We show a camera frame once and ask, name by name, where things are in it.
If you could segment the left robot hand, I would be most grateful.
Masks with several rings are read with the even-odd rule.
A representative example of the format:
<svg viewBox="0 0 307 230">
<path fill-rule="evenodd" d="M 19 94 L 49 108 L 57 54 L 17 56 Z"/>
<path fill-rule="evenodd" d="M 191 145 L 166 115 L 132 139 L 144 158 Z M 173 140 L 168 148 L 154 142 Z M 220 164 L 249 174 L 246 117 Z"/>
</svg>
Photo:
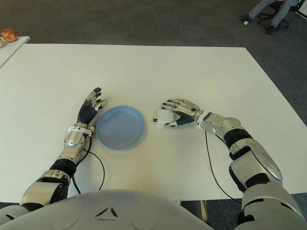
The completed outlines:
<svg viewBox="0 0 307 230">
<path fill-rule="evenodd" d="M 98 112 L 106 106 L 107 100 L 99 99 L 101 95 L 102 89 L 100 87 L 93 89 L 88 94 L 79 109 L 77 123 L 89 125 Z"/>
</svg>

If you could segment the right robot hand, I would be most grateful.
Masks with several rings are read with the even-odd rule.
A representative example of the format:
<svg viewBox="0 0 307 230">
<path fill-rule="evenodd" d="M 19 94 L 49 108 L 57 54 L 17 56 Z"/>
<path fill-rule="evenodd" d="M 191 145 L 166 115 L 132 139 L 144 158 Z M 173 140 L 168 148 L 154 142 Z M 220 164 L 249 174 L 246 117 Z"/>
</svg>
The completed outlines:
<svg viewBox="0 0 307 230">
<path fill-rule="evenodd" d="M 179 116 L 177 120 L 167 122 L 166 127 L 177 127 L 193 123 L 202 114 L 202 110 L 195 103 L 181 98 L 168 99 L 162 103 L 161 109 L 168 110 Z"/>
</svg>

